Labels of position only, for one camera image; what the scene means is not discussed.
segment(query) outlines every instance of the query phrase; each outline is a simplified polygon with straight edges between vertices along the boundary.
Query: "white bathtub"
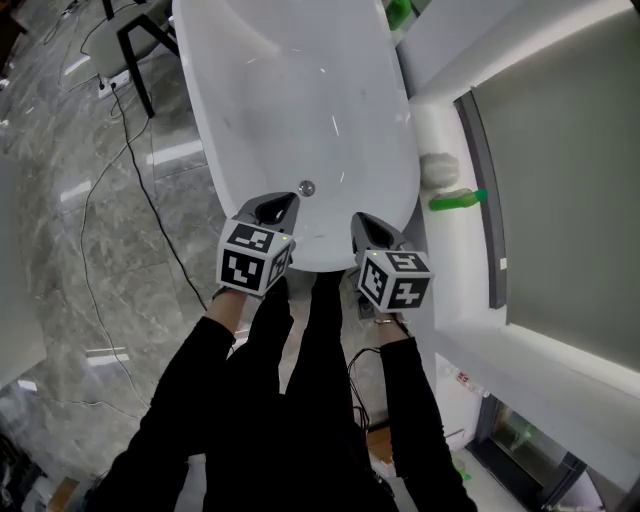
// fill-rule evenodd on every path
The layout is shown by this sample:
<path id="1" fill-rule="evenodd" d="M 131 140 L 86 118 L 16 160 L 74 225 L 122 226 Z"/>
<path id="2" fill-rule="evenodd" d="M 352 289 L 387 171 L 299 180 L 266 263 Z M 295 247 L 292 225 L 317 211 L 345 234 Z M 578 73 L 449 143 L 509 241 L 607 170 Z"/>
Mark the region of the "white bathtub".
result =
<path id="1" fill-rule="evenodd" d="M 227 216 L 298 192 L 294 268 L 353 266 L 356 211 L 403 229 L 418 153 L 380 0 L 175 0 L 196 122 Z"/>

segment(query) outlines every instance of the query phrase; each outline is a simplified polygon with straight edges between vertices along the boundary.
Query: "gray tile floor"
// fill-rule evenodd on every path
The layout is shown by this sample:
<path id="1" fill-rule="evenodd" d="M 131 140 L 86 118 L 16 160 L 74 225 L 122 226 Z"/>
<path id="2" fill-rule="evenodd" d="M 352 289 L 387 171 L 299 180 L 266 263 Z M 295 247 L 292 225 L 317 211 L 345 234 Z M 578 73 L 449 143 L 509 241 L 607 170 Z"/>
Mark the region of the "gray tile floor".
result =
<path id="1" fill-rule="evenodd" d="M 25 0 L 16 17 L 30 34 L 19 40 L 10 84 L 0 92 L 0 150 L 23 169 L 21 249 L 48 351 L 44 362 L 21 377 L 34 382 L 37 392 L 17 383 L 0 391 L 0 421 L 54 477 L 102 473 L 110 466 L 137 429 L 142 400 L 150 401 L 202 314 L 143 196 L 131 156 L 123 151 L 122 118 L 112 108 L 113 98 L 97 100 L 95 79 L 82 84 L 94 74 L 90 61 L 69 71 L 82 57 L 82 41 L 104 18 L 101 2 L 89 0 L 42 44 L 67 3 Z M 147 120 L 133 87 L 119 92 L 129 133 L 140 133 L 133 143 L 136 162 L 189 276 L 210 297 L 224 212 L 202 151 L 172 159 L 163 153 L 199 142 L 180 61 L 158 49 L 140 67 L 157 115 Z M 112 353 L 87 276 L 131 382 L 117 362 L 99 364 L 104 360 L 95 357 Z M 282 389 L 297 359 L 313 279 L 302 272 L 289 275 L 296 321 L 280 365 Z M 343 346 L 351 359 L 371 344 L 372 326 L 358 320 L 346 280 L 342 301 Z M 256 308 L 251 299 L 241 326 L 245 336 Z M 357 379 L 374 421 L 383 419 L 377 356 L 363 356 Z"/>

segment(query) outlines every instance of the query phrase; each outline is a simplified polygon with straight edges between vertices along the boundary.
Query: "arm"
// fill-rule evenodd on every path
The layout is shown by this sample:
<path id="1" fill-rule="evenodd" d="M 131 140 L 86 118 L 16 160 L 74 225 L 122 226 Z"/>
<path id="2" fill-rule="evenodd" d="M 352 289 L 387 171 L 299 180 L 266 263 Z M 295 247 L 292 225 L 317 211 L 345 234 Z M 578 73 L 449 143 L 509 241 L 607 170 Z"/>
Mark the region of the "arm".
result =
<path id="1" fill-rule="evenodd" d="M 222 369 L 234 342 L 246 295 L 217 296 L 160 378 L 151 407 L 129 447 L 113 462 L 88 509 L 173 511 L 187 475 L 187 458 L 204 451 L 215 428 L 204 403 L 224 392 Z"/>
<path id="2" fill-rule="evenodd" d="M 380 324 L 378 336 L 398 476 L 418 510 L 477 511 L 451 462 L 440 411 L 415 339 L 395 322 Z"/>

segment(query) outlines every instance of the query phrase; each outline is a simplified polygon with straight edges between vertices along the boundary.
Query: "person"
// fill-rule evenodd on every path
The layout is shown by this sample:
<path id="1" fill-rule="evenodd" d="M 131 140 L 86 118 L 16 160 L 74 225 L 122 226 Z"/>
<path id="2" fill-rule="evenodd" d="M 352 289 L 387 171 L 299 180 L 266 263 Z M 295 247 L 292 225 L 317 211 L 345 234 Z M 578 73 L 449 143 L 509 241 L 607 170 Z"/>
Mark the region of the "person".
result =
<path id="1" fill-rule="evenodd" d="M 214 296 L 87 510 L 173 511 L 187 459 L 200 453 L 206 454 L 205 512 L 398 510 L 390 486 L 371 468 L 365 436 L 354 421 L 340 342 L 342 275 L 316 278 L 284 395 L 278 364 L 293 324 L 285 278 L 266 294 L 248 341 L 228 359 L 247 296 L 234 290 Z M 396 472 L 419 511 L 476 511 L 453 466 L 416 341 L 394 317 L 380 319 Z"/>

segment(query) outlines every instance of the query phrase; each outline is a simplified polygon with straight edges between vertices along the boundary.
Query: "bathtub drain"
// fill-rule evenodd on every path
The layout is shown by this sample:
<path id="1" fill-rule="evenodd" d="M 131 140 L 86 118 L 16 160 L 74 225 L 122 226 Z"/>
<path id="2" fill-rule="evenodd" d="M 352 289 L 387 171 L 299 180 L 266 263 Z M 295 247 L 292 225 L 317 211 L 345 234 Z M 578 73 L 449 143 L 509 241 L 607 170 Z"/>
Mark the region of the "bathtub drain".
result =
<path id="1" fill-rule="evenodd" d="M 311 197 L 315 191 L 316 186 L 312 181 L 304 180 L 300 182 L 300 185 L 298 185 L 298 192 L 300 192 L 302 197 Z"/>

